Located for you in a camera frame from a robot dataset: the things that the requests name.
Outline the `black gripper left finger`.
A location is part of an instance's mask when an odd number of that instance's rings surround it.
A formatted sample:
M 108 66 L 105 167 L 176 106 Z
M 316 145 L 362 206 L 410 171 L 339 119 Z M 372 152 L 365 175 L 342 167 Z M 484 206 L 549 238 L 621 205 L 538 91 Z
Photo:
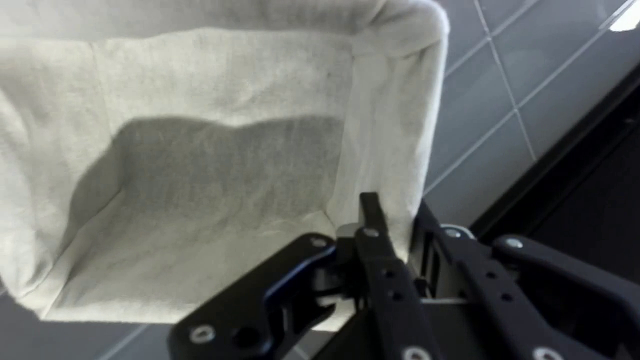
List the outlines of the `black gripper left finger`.
M 173 325 L 168 353 L 171 360 L 282 360 L 342 300 L 354 314 L 319 353 L 323 358 L 444 358 L 374 193 L 359 196 L 354 234 L 298 237 Z

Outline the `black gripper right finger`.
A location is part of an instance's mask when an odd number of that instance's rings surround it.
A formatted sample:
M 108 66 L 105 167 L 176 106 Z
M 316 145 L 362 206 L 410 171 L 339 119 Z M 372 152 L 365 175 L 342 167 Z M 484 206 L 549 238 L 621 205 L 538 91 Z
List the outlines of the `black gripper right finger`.
M 462 300 L 482 317 L 502 360 L 640 360 L 640 286 L 629 281 L 525 237 L 451 237 L 426 205 L 410 263 L 429 300 Z

